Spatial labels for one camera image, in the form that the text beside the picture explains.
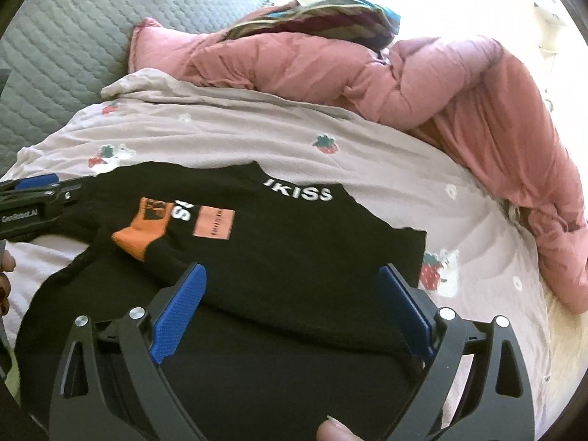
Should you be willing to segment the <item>left hand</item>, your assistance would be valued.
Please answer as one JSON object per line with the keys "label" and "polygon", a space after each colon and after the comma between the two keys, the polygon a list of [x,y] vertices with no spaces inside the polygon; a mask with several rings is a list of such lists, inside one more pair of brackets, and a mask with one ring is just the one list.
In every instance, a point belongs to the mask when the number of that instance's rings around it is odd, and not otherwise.
{"label": "left hand", "polygon": [[10,309],[9,295],[11,283],[9,275],[16,269],[16,261],[8,250],[4,250],[1,257],[0,273],[0,306],[1,316],[6,316]]}

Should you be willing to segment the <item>right hand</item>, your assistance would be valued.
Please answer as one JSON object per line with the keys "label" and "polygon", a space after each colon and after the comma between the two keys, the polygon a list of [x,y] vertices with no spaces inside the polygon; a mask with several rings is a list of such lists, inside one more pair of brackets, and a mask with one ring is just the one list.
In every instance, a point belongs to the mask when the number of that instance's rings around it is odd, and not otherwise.
{"label": "right hand", "polygon": [[317,441],[363,441],[346,425],[332,416],[328,416],[317,429]]}

